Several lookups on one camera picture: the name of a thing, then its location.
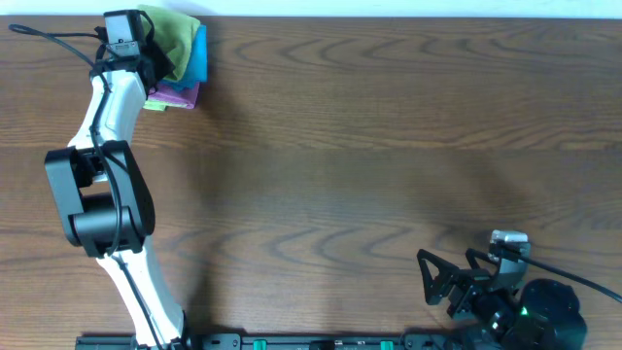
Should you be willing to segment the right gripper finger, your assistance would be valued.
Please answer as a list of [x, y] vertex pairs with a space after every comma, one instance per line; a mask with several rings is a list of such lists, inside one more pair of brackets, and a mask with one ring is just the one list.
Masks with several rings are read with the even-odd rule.
[[[417, 262], [421, 269], [426, 303], [428, 305], [440, 304], [441, 300], [446, 298], [453, 289], [455, 275], [460, 269], [424, 249], [418, 251]], [[428, 263], [437, 268], [438, 273], [435, 277], [432, 277]]]
[[499, 258], [481, 251], [477, 251], [472, 248], [466, 250], [466, 260], [470, 267], [470, 271], [467, 273], [467, 277], [472, 282], [493, 282], [497, 277], [496, 272], [482, 267], [480, 262], [488, 263], [494, 267], [499, 266]]

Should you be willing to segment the green microfiber cloth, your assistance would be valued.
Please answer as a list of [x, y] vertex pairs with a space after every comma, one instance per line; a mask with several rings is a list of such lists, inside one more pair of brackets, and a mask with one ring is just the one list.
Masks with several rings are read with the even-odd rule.
[[138, 10], [144, 11], [152, 20], [155, 26], [154, 40], [174, 65], [174, 69], [165, 79], [181, 81], [187, 71], [200, 21], [195, 17], [151, 5], [139, 5]]

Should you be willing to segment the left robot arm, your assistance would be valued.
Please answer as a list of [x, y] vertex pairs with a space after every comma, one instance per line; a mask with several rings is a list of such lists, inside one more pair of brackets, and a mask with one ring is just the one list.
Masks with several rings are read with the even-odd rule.
[[92, 62], [81, 128], [45, 169], [67, 240], [106, 271], [133, 321], [134, 349], [186, 349], [187, 320], [156, 258], [155, 206], [130, 143], [148, 92], [172, 67], [153, 37], [106, 43]]

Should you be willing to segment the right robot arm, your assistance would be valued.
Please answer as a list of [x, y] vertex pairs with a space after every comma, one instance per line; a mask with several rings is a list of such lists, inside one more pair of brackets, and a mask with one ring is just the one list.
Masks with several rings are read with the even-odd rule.
[[417, 253], [426, 303], [449, 300], [453, 319], [478, 322], [482, 338], [503, 349], [580, 349], [587, 325], [572, 287], [551, 279], [523, 282], [526, 258], [509, 247], [491, 255], [466, 250], [460, 268], [424, 249]]

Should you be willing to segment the light green folded cloth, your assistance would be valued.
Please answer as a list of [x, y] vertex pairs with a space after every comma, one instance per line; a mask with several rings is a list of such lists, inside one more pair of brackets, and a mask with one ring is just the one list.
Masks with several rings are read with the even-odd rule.
[[151, 111], [164, 112], [167, 108], [167, 105], [161, 101], [147, 100], [143, 105], [143, 108]]

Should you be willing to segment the blue folded cloth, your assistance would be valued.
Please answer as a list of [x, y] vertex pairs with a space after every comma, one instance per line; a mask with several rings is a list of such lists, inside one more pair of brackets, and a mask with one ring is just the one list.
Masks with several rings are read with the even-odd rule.
[[190, 59], [180, 81], [163, 80], [162, 83], [176, 91], [192, 89], [208, 79], [207, 27], [200, 25], [191, 46]]

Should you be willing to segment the purple folded cloth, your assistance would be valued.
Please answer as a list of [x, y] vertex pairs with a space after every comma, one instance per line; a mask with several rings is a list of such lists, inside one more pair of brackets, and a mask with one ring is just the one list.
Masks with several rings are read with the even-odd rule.
[[193, 109], [196, 105], [199, 87], [200, 83], [197, 83], [192, 88], [182, 88], [177, 91], [169, 85], [158, 84], [150, 90], [147, 100], [164, 102], [167, 108]]

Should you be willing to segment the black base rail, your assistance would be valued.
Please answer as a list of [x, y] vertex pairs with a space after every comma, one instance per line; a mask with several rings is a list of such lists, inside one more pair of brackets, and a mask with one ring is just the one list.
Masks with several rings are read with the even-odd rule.
[[161, 341], [157, 349], [192, 350], [464, 350], [475, 347], [463, 335], [441, 332], [396, 334], [191, 334]]

